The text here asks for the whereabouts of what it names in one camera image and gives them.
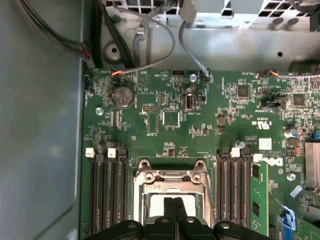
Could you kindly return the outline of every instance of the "logo on motherboard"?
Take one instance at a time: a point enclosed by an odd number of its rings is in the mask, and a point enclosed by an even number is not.
[[[147,74],[141,74],[138,76],[138,84],[140,86],[147,86],[150,83],[150,77]]]
[[[252,121],[253,126],[257,126],[257,129],[260,130],[269,130],[272,125],[271,121]]]

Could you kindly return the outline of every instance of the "orange wire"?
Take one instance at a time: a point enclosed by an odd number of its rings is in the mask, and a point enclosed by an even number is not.
[[[279,76],[279,73],[276,73],[276,72],[274,72],[274,71],[270,71],[270,73],[271,73],[272,75],[276,76],[276,77]]]
[[[115,71],[114,73],[111,74],[111,76],[115,76],[117,74],[122,74],[123,72],[120,70],[120,71]]]

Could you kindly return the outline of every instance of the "resistor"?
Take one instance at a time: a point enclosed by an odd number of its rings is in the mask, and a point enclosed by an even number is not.
[[[297,147],[295,150],[296,150],[296,156],[299,157],[301,154],[300,147]]]

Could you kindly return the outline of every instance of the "gray cable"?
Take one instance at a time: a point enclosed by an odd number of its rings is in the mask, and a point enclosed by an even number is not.
[[[162,58],[158,59],[157,61],[152,62],[152,63],[150,63],[150,64],[148,64],[148,65],[145,65],[145,66],[140,66],[140,67],[129,68],[129,69],[123,70],[123,71],[122,71],[123,74],[129,74],[129,73],[133,73],[133,72],[136,72],[136,71],[142,71],[142,70],[145,70],[145,69],[152,68],[152,67],[154,67],[155,65],[158,65],[158,64],[160,64],[160,63],[168,60],[168,59],[172,56],[172,53],[174,52],[175,47],[176,47],[176,40],[175,40],[175,36],[173,35],[173,33],[171,32],[171,30],[170,30],[166,25],[163,25],[162,23],[160,23],[160,22],[152,19],[151,17],[145,16],[145,15],[141,15],[140,13],[135,12],[135,11],[131,11],[131,10],[128,10],[128,9],[125,9],[125,8],[122,8],[122,7],[117,7],[117,9],[118,9],[120,12],[129,13],[129,14],[138,16],[138,17],[142,18],[144,21],[147,21],[147,22],[149,22],[149,23],[157,24],[159,27],[161,27],[161,28],[163,28],[165,31],[167,31],[168,34],[170,35],[171,39],[172,39],[172,48],[171,48],[170,53],[169,53],[167,56],[162,57]]]
[[[166,3],[162,4],[161,6],[158,6],[154,9],[152,9],[147,16],[150,18],[153,18],[159,14],[163,14],[169,10],[171,10],[174,6],[176,0],[168,0]],[[141,28],[144,29],[143,33],[136,33],[133,39],[133,59],[134,64],[139,67],[141,65],[140,62],[140,41],[144,40],[144,36],[147,34],[147,28],[148,28],[148,21],[143,20],[140,24]]]
[[[306,14],[313,14],[319,7],[319,5],[314,6],[300,6],[295,3],[295,0],[288,0],[289,4],[294,7],[296,10]]]
[[[185,27],[186,27],[186,22],[184,21],[179,29],[179,42],[181,44],[181,46],[183,47],[183,49],[191,56],[191,58],[193,59],[193,61],[199,66],[199,68],[202,70],[202,72],[204,73],[204,75],[209,78],[209,71],[206,68],[206,66],[200,62],[197,57],[195,55],[193,55],[193,53],[188,49],[185,41],[184,41],[184,31],[185,31]]]

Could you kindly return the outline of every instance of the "motherboard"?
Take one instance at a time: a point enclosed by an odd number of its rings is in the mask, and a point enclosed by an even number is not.
[[[320,76],[150,69],[86,75],[80,239],[164,214],[320,240]]]

